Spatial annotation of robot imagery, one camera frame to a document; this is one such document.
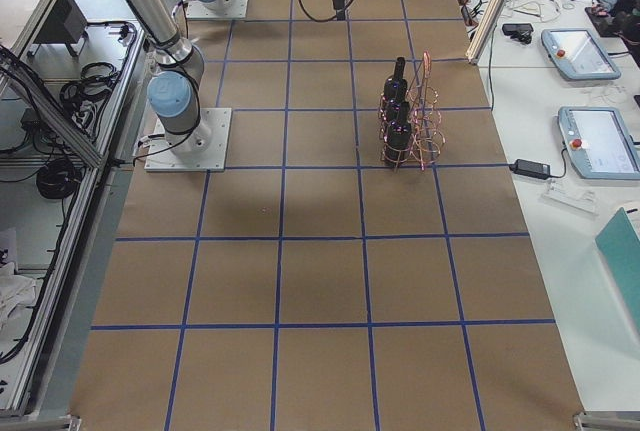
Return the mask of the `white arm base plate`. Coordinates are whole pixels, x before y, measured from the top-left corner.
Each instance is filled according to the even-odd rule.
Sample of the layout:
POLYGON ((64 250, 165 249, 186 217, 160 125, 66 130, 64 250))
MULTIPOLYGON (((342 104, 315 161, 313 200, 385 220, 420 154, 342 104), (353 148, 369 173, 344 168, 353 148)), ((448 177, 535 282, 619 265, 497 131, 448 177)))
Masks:
POLYGON ((144 169, 147 172, 200 172, 225 170, 229 132, 232 121, 231 108, 202 108, 199 126, 190 137, 174 148, 182 137, 164 136, 164 126, 157 118, 155 134, 162 134, 150 143, 144 169))
POLYGON ((188 0, 186 15, 197 21, 244 20, 247 9, 248 0, 188 0))

